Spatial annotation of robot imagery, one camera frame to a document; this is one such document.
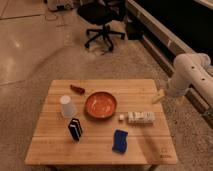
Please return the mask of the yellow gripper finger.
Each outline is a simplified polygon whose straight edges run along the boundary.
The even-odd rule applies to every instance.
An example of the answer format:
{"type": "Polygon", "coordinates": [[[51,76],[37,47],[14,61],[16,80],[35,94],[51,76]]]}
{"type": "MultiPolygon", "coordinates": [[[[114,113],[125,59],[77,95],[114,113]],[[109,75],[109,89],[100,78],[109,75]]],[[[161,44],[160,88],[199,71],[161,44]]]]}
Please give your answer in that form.
{"type": "Polygon", "coordinates": [[[160,100],[162,100],[163,98],[165,97],[165,92],[163,89],[160,89],[156,94],[155,96],[153,97],[152,99],[152,103],[155,104],[155,103],[158,103],[160,100]]]}

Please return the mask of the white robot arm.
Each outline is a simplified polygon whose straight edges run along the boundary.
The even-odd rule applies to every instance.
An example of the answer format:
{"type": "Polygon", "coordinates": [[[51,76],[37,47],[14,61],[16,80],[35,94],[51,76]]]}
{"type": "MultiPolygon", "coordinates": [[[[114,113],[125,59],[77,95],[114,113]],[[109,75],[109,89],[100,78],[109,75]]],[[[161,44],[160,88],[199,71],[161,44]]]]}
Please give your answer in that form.
{"type": "Polygon", "coordinates": [[[213,76],[207,69],[211,59],[205,53],[182,53],[174,62],[174,73],[168,80],[165,89],[160,89],[152,98],[151,103],[158,103],[165,96],[173,98],[184,96],[193,85],[207,103],[213,107],[213,76]]]}

